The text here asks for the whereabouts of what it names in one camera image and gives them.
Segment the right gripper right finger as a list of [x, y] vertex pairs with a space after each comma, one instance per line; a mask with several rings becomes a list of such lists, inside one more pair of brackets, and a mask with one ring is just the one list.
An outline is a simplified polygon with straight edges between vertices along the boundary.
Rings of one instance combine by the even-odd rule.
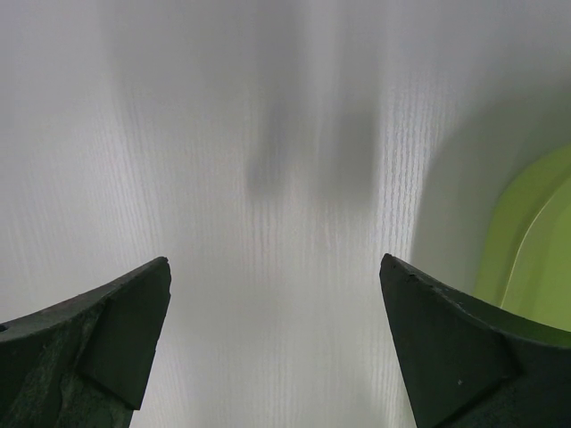
[[570, 334], [386, 253], [385, 310], [419, 427], [568, 427]]

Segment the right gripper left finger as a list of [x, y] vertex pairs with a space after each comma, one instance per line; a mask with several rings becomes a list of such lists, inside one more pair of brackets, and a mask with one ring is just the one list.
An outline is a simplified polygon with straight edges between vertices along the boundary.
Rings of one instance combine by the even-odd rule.
[[116, 280], [1, 324], [3, 427], [128, 427], [170, 304], [159, 257]]

